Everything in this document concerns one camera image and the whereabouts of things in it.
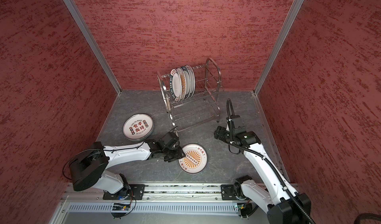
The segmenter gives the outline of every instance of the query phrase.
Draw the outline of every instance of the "plate with orange sunburst design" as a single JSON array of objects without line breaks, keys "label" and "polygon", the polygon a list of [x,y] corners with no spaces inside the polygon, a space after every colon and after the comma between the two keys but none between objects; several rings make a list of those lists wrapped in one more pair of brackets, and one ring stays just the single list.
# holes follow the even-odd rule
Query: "plate with orange sunburst design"
[{"label": "plate with orange sunburst design", "polygon": [[188,144],[183,147],[185,157],[179,160],[182,170],[189,174],[197,174],[205,169],[208,155],[204,148],[197,144]]}]

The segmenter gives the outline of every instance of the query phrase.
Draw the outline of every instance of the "aluminum frame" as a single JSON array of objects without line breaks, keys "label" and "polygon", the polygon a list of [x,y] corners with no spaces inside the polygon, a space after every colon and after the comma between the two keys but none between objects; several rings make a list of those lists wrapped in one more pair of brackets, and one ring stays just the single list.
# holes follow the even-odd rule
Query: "aluminum frame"
[{"label": "aluminum frame", "polygon": [[253,93],[253,99],[254,99],[255,107],[257,108],[259,116],[260,116],[260,119],[261,119],[261,123],[262,123],[262,126],[263,126],[263,130],[264,130],[266,139],[270,143],[269,147],[270,147],[270,149],[272,151],[272,155],[275,155],[275,158],[276,158],[276,160],[274,160],[273,162],[277,166],[279,171],[283,174],[283,176],[286,178],[286,180],[288,182],[290,182],[290,178],[288,177],[286,169],[285,169],[285,167],[283,165],[282,158],[280,157],[278,147],[277,147],[277,145],[275,143],[274,137],[272,135],[269,123],[267,122],[267,119],[266,119],[266,116],[264,114],[264,111],[263,111],[262,105],[260,103],[260,100],[259,100],[258,96],[255,95],[254,93]]},{"label": "aluminum frame", "polygon": [[107,123],[108,123],[109,120],[110,120],[111,112],[114,110],[115,104],[117,104],[117,102],[119,101],[120,95],[121,95],[121,93],[118,93],[118,94],[117,94],[117,97],[115,98],[114,103],[112,104],[112,106],[111,106],[111,108],[110,108],[110,111],[109,111],[109,113],[107,114],[106,120],[104,120],[104,123],[103,123],[103,125],[102,125],[102,128],[101,128],[101,130],[99,131],[98,136],[97,136],[97,138],[96,138],[95,141],[99,141],[99,138],[100,138],[101,134],[103,133],[103,131],[104,131],[104,129],[105,129]]},{"label": "aluminum frame", "polygon": [[278,36],[277,40],[275,41],[274,47],[271,50],[269,59],[267,60],[265,66],[264,66],[264,69],[262,71],[262,74],[261,74],[257,84],[255,85],[255,88],[254,88],[254,94],[255,95],[259,94],[260,89],[262,88],[262,85],[263,85],[267,75],[270,72],[270,69],[271,69],[271,67],[275,61],[275,58],[277,57],[279,50],[282,47],[282,44],[287,37],[288,31],[290,30],[293,22],[295,21],[296,15],[298,14],[299,9],[302,6],[303,2],[304,2],[304,0],[294,0],[293,1],[292,5],[290,7],[290,10],[288,11],[287,17],[283,23],[283,26],[279,32],[279,36]]},{"label": "aluminum frame", "polygon": [[[245,201],[239,200],[222,200],[221,185],[233,184],[233,183],[164,183],[164,182],[134,182],[128,181],[131,184],[145,184],[145,190],[142,200],[138,200],[140,205],[155,204],[156,206],[164,205],[176,205],[176,203],[190,203],[190,206],[203,205],[203,204],[231,204],[241,203]],[[266,186],[263,183],[256,183],[261,189],[265,189]],[[114,203],[115,200],[103,200],[103,190],[89,188],[82,192],[75,192],[73,190],[73,184],[69,183],[66,190],[58,203],[58,206],[49,222],[49,224],[61,224],[63,223],[66,213],[68,213],[69,207],[73,203],[79,205],[96,205],[108,203]],[[216,214],[214,212],[200,212],[200,214]]]},{"label": "aluminum frame", "polygon": [[93,35],[91,34],[87,24],[83,20],[83,17],[81,13],[79,12],[77,6],[74,3],[74,0],[63,0],[66,7],[68,8],[69,12],[71,13],[72,17],[74,18],[75,22],[77,23],[79,29],[81,30],[83,36],[85,37],[87,43],[89,44],[90,48],[93,50],[94,55],[98,59],[99,63],[101,64],[104,72],[106,73],[108,79],[112,83],[112,86],[114,87],[115,91],[118,95],[120,95],[122,88],[119,85],[114,73],[112,72],[110,66],[108,65],[105,57],[102,54],[101,49],[99,48],[97,42],[95,41]]}]

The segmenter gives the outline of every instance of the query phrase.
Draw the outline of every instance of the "dish rack handle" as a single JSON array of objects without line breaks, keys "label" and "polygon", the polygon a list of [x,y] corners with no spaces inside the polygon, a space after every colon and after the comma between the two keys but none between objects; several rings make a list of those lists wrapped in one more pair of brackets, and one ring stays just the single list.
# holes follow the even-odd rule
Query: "dish rack handle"
[{"label": "dish rack handle", "polygon": [[212,62],[212,64],[216,67],[218,71],[218,81],[217,81],[217,91],[218,91],[221,86],[221,69],[218,67],[217,63],[212,58],[207,58],[207,62],[205,62],[205,88],[206,88],[206,83],[208,79],[209,62]]},{"label": "dish rack handle", "polygon": [[162,92],[162,96],[163,96],[163,100],[164,100],[164,104],[165,104],[165,109],[166,109],[167,113],[169,113],[171,111],[170,100],[168,98],[168,93],[167,93],[167,90],[169,88],[167,88],[165,86],[165,83],[164,83],[162,76],[160,75],[159,72],[157,72],[157,80],[159,81],[159,84],[160,84],[160,90]]}]

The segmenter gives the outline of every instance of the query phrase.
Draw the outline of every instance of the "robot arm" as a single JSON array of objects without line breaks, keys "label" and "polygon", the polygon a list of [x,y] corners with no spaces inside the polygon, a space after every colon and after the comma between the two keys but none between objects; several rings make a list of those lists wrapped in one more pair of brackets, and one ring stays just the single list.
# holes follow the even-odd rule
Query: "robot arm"
[{"label": "robot arm", "polygon": [[[262,153],[264,157],[270,160],[262,144],[256,143],[256,144],[250,145],[249,149]],[[254,166],[255,170],[258,172],[259,176],[261,177],[263,183],[266,185],[266,188],[268,190],[268,191],[265,191],[264,189],[256,185],[253,180],[243,181],[243,183],[241,184],[241,189],[242,189],[242,194],[245,197],[250,197],[251,200],[255,200],[255,203],[262,210],[264,210],[264,212],[268,212],[269,204],[276,205],[282,202],[281,199],[287,200],[291,198],[287,194],[287,192],[283,189],[275,173],[273,172],[271,167],[264,161],[264,159],[247,151],[245,151],[243,154]],[[286,184],[288,190],[290,190],[291,194],[293,194],[293,196],[296,196],[295,194],[297,193],[296,189],[293,188],[286,181],[286,179],[283,177],[282,174],[280,174],[279,170],[276,167],[275,169],[279,173],[279,175],[282,177],[284,183]]]},{"label": "robot arm", "polygon": [[74,191],[98,188],[109,193],[129,189],[122,174],[114,174],[106,169],[134,160],[148,160],[164,156],[164,161],[172,162],[185,156],[175,132],[167,132],[159,141],[146,139],[127,146],[102,146],[95,142],[89,149],[77,154],[69,164]]},{"label": "robot arm", "polygon": [[309,216],[311,201],[306,194],[299,194],[276,168],[267,155],[260,139],[253,131],[247,132],[241,117],[235,115],[231,100],[227,100],[228,126],[217,127],[215,138],[240,149],[251,162],[267,191],[249,176],[236,179],[234,193],[238,199],[250,198],[267,213],[270,224],[314,224]]}]

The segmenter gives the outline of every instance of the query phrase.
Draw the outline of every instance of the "plate in rack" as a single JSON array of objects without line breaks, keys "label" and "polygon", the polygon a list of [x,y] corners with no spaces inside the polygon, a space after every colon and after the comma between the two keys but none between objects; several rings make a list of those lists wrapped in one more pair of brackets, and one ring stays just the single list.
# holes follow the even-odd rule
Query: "plate in rack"
[{"label": "plate in rack", "polygon": [[183,100],[185,98],[185,92],[187,88],[187,84],[185,81],[185,75],[181,68],[177,68],[177,73],[180,75],[180,81],[181,81],[181,95],[180,100]]},{"label": "plate in rack", "polygon": [[189,77],[190,77],[190,90],[189,90],[189,96],[188,97],[191,97],[193,94],[194,94],[194,88],[195,88],[195,79],[194,79],[194,72],[193,72],[193,69],[192,67],[190,67],[189,65],[185,65],[185,68],[188,69],[188,73],[189,73]]},{"label": "plate in rack", "polygon": [[180,101],[180,96],[182,94],[181,87],[180,75],[177,69],[172,69],[169,74],[169,91],[175,102]]},{"label": "plate in rack", "polygon": [[191,91],[191,77],[189,75],[188,69],[185,66],[182,66],[181,69],[183,70],[183,73],[185,76],[185,84],[186,84],[185,97],[184,98],[188,98],[189,93]]}]

